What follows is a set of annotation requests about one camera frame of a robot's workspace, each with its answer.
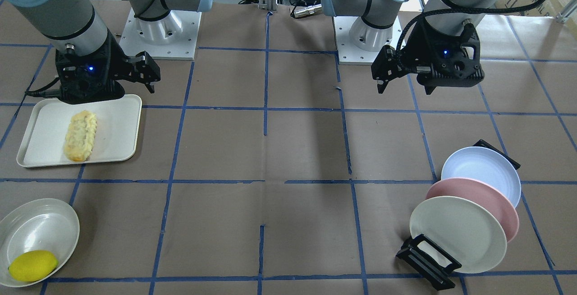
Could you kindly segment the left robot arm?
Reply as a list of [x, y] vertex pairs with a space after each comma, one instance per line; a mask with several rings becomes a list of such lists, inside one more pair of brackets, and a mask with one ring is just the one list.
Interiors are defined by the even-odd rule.
[[[406, 0], [321, 0], [327, 16], [354, 16], [359, 33], [352, 39], [367, 48], [370, 32], [390, 30]], [[480, 64], [481, 44], [476, 31], [485, 14], [498, 13], [497, 0], [428, 0], [424, 12], [401, 32], [396, 47], [381, 42], [371, 74], [381, 94], [390, 81], [416, 74], [431, 94], [436, 87], [469, 88], [485, 77]], [[406, 44], [402, 39], [410, 31]]]

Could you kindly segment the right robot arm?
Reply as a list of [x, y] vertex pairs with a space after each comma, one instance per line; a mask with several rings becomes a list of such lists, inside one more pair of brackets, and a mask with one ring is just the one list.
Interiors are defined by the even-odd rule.
[[[66, 104], [116, 100], [122, 80], [154, 93], [160, 67], [147, 51], [124, 53], [89, 0], [7, 0], [55, 47], [55, 79], [26, 96]], [[213, 0], [129, 0], [137, 32], [148, 44], [172, 42], [183, 32], [176, 11], [205, 13]]]

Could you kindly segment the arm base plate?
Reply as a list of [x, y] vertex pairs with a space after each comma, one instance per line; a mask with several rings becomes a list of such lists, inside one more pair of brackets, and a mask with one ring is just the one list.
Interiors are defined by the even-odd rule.
[[384, 46], [395, 47], [402, 28], [398, 18], [389, 28], [367, 26], [359, 16], [336, 16], [334, 37], [342, 65], [370, 65]]
[[194, 60], [202, 13], [173, 10], [145, 21], [130, 10], [119, 45], [128, 56], [146, 51], [155, 60]]

